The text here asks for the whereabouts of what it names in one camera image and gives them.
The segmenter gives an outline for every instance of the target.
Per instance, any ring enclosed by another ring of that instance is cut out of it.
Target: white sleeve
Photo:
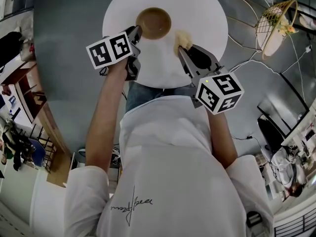
[[[96,166],[69,173],[65,201],[65,237],[94,235],[101,213],[109,201],[108,176]]]
[[[242,156],[237,158],[226,169],[246,213],[258,212],[265,229],[273,236],[273,213],[268,205],[268,195],[254,156]]]

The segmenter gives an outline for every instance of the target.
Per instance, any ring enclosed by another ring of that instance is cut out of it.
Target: gray floor
[[[263,0],[253,0],[264,5]],[[38,68],[49,106],[55,121],[70,150],[84,146],[84,141],[99,91],[104,78],[92,69],[85,47],[102,37],[102,23],[107,6],[111,0],[35,0],[34,35]],[[250,8],[240,0],[219,0],[226,15],[250,24],[256,18]],[[260,13],[263,9],[254,6]],[[229,33],[244,45],[255,45],[254,30],[228,19]],[[304,32],[293,35],[298,56],[310,43]],[[228,40],[225,53],[220,61],[228,69],[237,63],[248,60],[253,51],[243,49]],[[256,54],[254,59],[261,60]],[[296,61],[289,38],[281,48],[264,62],[277,72],[284,71]],[[304,91],[307,105],[316,97],[315,67],[312,53],[301,60]],[[227,112],[227,119],[233,136],[245,138],[253,135],[260,144],[264,139],[257,126],[260,112],[257,105],[262,103],[266,110],[267,99],[274,106],[283,106],[288,119],[299,113],[299,102],[282,78],[273,74],[263,65],[248,63],[236,72],[245,94],[238,106]],[[293,66],[286,77],[301,94],[301,79],[297,65]],[[124,113],[124,102],[118,119]],[[239,155],[253,154],[260,150],[255,140],[235,141]]]

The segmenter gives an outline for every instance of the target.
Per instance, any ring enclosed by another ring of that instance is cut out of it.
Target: jeans
[[[190,89],[189,85],[174,89],[157,89],[141,85],[135,81],[130,81],[126,101],[126,112],[159,97],[190,96]]]

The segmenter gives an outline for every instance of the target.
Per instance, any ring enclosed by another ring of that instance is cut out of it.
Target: hand
[[[125,80],[127,77],[127,70],[125,69],[127,59],[128,58],[125,58],[124,60],[121,60],[118,63],[110,65],[108,75],[120,75],[123,76]]]

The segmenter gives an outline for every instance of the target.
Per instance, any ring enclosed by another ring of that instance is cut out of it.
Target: white round table
[[[227,44],[228,26],[218,0],[112,0],[103,21],[103,36],[112,36],[135,25],[138,14],[158,7],[171,17],[170,32],[158,40],[141,38],[141,63],[137,82],[154,88],[176,88],[191,83],[173,52],[175,30],[191,34],[199,45],[220,60]]]

